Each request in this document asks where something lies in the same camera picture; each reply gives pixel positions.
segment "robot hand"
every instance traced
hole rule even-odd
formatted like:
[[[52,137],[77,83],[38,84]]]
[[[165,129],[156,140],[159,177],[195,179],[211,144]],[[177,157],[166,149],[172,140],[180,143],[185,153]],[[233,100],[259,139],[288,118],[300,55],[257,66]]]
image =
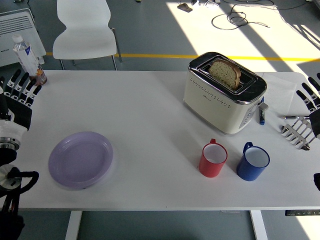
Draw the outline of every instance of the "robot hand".
[[[316,76],[320,80],[320,73],[317,73]],[[320,85],[312,77],[308,77],[308,81],[312,84],[312,86],[314,86],[318,94],[320,94]],[[313,103],[300,90],[296,91],[296,93],[303,100],[304,104],[310,111],[309,117],[312,131],[314,136],[320,139],[320,98],[305,82],[302,83],[302,87],[310,95]]]
[[[31,93],[36,80],[29,81],[29,74],[25,73],[17,81],[20,74],[18,69],[6,85],[5,78],[0,78],[0,166],[16,159],[22,135],[31,124],[30,107],[41,89],[37,86]]]

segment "chair leg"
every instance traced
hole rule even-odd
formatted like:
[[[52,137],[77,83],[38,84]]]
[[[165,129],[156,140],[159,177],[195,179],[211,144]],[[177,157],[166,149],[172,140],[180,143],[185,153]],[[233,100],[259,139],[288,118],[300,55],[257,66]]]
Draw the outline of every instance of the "chair leg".
[[[62,62],[62,59],[60,59],[60,65],[61,65],[62,70],[65,70],[64,63]]]
[[[111,57],[112,57],[112,61],[113,61],[114,70],[118,71],[116,61],[115,61],[115,56],[111,55]]]
[[[121,57],[121,52],[120,52],[120,48],[119,48],[119,43],[118,43],[117,36],[116,36],[116,29],[111,28],[111,30],[112,30],[112,32],[114,34],[116,51],[118,52],[118,55],[119,55],[119,61],[120,61],[120,63],[122,63],[122,57]]]

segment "mug handle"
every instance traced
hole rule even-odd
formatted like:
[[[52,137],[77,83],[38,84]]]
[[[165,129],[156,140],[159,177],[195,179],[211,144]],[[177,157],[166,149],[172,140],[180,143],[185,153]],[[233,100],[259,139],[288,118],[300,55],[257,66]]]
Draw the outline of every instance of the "mug handle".
[[[253,147],[253,143],[251,141],[248,141],[245,145],[244,145],[244,148],[243,148],[243,154],[245,153],[245,151],[250,148],[250,147]]]

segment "blue marker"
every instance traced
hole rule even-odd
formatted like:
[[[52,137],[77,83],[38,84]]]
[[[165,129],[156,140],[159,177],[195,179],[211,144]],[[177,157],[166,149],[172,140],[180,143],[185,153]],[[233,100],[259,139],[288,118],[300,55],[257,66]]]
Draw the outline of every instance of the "blue marker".
[[[265,102],[265,97],[263,96],[261,99],[261,103]],[[259,116],[260,116],[260,125],[265,125],[265,111],[259,109]]]

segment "table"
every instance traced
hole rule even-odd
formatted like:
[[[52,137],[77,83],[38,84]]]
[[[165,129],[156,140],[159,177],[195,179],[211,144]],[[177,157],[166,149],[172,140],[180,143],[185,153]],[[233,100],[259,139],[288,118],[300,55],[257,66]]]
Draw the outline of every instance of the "table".
[[[32,106],[30,130],[17,160],[21,171],[37,171],[37,184],[20,196],[20,208],[71,211],[285,210],[320,209],[313,174],[320,172],[320,141],[310,151],[295,149],[280,134],[292,120],[276,112],[258,115],[243,130],[225,134],[183,102],[187,72],[46,70],[48,82]],[[258,73],[270,88],[275,79],[302,89],[295,72]],[[307,115],[297,95],[289,113]],[[56,183],[48,170],[53,148],[65,137],[92,131],[109,139],[114,159],[103,179],[82,190]],[[224,145],[228,160],[220,174],[198,170],[211,138]],[[236,174],[246,142],[266,149],[270,165],[255,181]]]

